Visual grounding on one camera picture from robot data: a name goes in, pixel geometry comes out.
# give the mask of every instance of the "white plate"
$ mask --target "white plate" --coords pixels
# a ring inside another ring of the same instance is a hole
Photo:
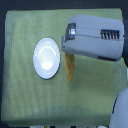
[[[55,75],[60,64],[60,52],[54,40],[44,38],[38,42],[33,55],[33,63],[40,77],[49,79]]]

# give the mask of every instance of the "gray robotic arm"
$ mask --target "gray robotic arm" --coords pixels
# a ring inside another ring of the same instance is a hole
[[[128,128],[128,87],[115,100],[109,128]]]
[[[61,49],[69,54],[109,61],[128,58],[128,22],[124,24],[111,18],[76,15],[68,21]]]

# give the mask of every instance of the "orange object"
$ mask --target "orange object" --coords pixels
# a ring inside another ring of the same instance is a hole
[[[65,53],[65,68],[66,68],[68,82],[71,82],[71,80],[73,78],[73,71],[75,69],[74,62],[75,62],[74,55]]]

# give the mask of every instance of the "green cloth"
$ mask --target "green cloth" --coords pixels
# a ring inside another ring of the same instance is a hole
[[[122,20],[120,9],[9,11],[5,23],[2,121],[10,126],[109,125],[114,99],[127,86],[123,59],[108,62],[75,56],[68,83],[61,36],[68,18],[87,14]],[[61,55],[60,67],[49,80],[33,67],[37,43],[52,38]]]

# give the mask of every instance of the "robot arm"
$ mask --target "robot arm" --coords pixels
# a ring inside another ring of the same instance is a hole
[[[109,128],[128,128],[128,87],[115,100]]]

